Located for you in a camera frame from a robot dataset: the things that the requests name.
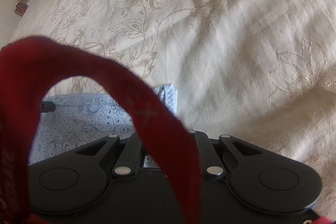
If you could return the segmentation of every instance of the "light blue cloth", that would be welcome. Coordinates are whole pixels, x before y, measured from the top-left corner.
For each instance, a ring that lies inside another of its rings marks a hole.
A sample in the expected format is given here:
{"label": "light blue cloth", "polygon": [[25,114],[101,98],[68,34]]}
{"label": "light blue cloth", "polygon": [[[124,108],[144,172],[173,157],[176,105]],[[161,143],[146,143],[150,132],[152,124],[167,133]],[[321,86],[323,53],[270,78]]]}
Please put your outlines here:
{"label": "light blue cloth", "polygon": [[[172,84],[154,89],[160,100],[175,115],[177,91]],[[110,134],[122,139],[135,132],[131,116],[108,94],[66,94],[44,98],[56,105],[42,113],[29,163],[90,143]]]}

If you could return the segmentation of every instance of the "metal rivet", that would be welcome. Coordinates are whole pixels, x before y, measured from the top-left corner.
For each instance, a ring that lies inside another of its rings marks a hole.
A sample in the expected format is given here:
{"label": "metal rivet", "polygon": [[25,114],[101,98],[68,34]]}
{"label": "metal rivet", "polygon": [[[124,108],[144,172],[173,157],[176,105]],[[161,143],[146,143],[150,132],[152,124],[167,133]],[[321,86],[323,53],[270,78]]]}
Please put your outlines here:
{"label": "metal rivet", "polygon": [[127,166],[119,166],[117,168],[114,169],[114,172],[118,175],[128,175],[129,173],[131,173],[131,169],[130,167]]}
{"label": "metal rivet", "polygon": [[207,172],[214,176],[220,176],[221,174],[223,174],[224,170],[222,167],[219,166],[210,166],[207,168]]}

